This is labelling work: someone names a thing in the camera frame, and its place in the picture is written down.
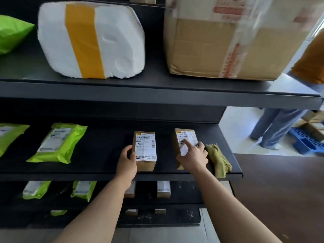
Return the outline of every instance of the blue plastic crate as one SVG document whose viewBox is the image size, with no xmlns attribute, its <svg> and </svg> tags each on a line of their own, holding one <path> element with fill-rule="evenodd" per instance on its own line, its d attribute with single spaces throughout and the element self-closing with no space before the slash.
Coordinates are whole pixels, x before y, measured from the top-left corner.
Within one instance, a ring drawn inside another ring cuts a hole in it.
<svg viewBox="0 0 324 243">
<path fill-rule="evenodd" d="M 300 154 L 324 153 L 324 143 L 318 142 L 303 129 L 291 128 L 289 134 L 296 138 L 293 146 Z"/>
</svg>

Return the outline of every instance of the shelving unit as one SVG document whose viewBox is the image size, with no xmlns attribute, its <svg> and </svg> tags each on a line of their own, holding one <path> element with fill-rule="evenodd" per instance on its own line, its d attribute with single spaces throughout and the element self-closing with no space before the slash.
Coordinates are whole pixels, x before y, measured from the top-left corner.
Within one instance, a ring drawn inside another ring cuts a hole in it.
<svg viewBox="0 0 324 243">
<path fill-rule="evenodd" d="M 48 1 L 69 0 L 6 0 L 0 13 L 37 23 L 38 8 Z M 174 128 L 194 129 L 203 143 L 217 143 L 233 166 L 225 180 L 239 180 L 242 170 L 218 126 L 226 106 L 318 109 L 323 102 L 319 93 L 286 75 L 274 82 L 171 75 L 163 55 L 163 5 L 120 3 L 135 10 L 146 36 L 145 69 L 133 78 L 63 77 L 48 65 L 35 32 L 0 57 L 0 121 L 30 125 L 0 158 L 0 227 L 67 225 L 88 204 L 69 197 L 72 181 L 97 180 L 93 199 L 113 178 L 135 130 L 156 133 L 157 163 L 153 172 L 136 175 L 136 196 L 124 200 L 118 227 L 198 225 L 204 203 L 193 176 L 176 168 Z M 88 126 L 71 163 L 27 163 L 54 122 Z M 208 168 L 214 173 L 211 164 Z M 53 182 L 42 199 L 26 201 L 21 193 L 28 180 Z M 170 199 L 156 198 L 157 180 L 171 181 Z M 154 215 L 158 208 L 167 213 Z M 49 216 L 50 210 L 63 209 L 66 215 Z M 139 215 L 126 216 L 126 209 L 139 209 Z"/>
</svg>

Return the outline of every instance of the orange tape strip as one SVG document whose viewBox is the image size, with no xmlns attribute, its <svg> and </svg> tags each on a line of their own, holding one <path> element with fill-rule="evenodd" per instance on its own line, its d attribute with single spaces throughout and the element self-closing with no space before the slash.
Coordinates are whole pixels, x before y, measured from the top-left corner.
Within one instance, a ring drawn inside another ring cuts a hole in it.
<svg viewBox="0 0 324 243">
<path fill-rule="evenodd" d="M 67 4 L 65 26 L 83 78 L 105 78 L 95 28 L 95 9 Z"/>
</svg>

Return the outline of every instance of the brown floor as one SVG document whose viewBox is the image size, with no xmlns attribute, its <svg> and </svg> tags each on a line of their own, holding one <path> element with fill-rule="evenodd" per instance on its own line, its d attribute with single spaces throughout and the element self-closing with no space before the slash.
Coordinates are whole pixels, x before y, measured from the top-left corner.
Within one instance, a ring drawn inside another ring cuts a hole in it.
<svg viewBox="0 0 324 243">
<path fill-rule="evenodd" d="M 284 243 L 324 242 L 324 157 L 236 154 L 241 201 Z"/>
</svg>

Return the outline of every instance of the green plastic bag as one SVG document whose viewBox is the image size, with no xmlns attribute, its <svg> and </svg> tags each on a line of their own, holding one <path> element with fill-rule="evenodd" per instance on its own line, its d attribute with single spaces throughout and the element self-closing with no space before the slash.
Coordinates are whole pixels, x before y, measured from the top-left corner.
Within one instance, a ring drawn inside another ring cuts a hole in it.
<svg viewBox="0 0 324 243">
<path fill-rule="evenodd" d="M 54 123 L 52 130 L 43 140 L 37 153 L 27 162 L 62 162 L 71 163 L 75 145 L 84 135 L 87 126 L 78 124 Z"/>
<path fill-rule="evenodd" d="M 40 199 L 46 194 L 51 181 L 29 181 L 22 192 L 24 200 Z"/>
<path fill-rule="evenodd" d="M 59 211 L 59 210 L 52 210 L 51 211 L 51 216 L 57 217 L 57 216 L 62 216 L 67 212 L 67 210 Z"/>
<path fill-rule="evenodd" d="M 95 189 L 97 181 L 74 181 L 71 198 L 79 197 L 88 200 L 91 199 L 93 190 Z"/>
<path fill-rule="evenodd" d="M 34 24 L 0 15 L 0 55 L 9 53 L 34 27 Z"/>
<path fill-rule="evenodd" d="M 0 157 L 5 153 L 13 141 L 28 129 L 25 124 L 0 123 Z"/>
</svg>

